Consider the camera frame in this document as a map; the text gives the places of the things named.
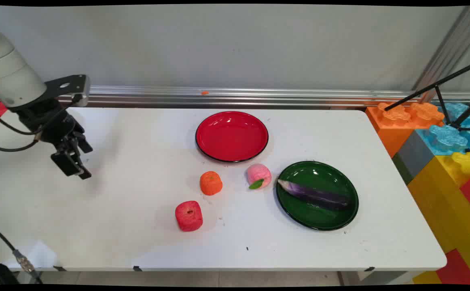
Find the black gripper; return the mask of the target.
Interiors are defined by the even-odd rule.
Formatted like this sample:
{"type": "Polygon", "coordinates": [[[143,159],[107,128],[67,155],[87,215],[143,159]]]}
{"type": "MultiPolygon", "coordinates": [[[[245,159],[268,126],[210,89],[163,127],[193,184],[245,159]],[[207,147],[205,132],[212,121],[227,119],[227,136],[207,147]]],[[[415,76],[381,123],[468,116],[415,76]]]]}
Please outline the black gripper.
{"type": "Polygon", "coordinates": [[[56,145],[56,152],[51,155],[52,161],[67,176],[78,176],[82,180],[91,178],[91,173],[81,160],[81,152],[93,151],[87,142],[84,128],[67,112],[72,105],[80,101],[74,98],[67,106],[61,105],[56,98],[48,98],[24,105],[16,109],[20,122],[29,131],[21,135],[33,135],[30,145],[45,142],[56,145]]]}

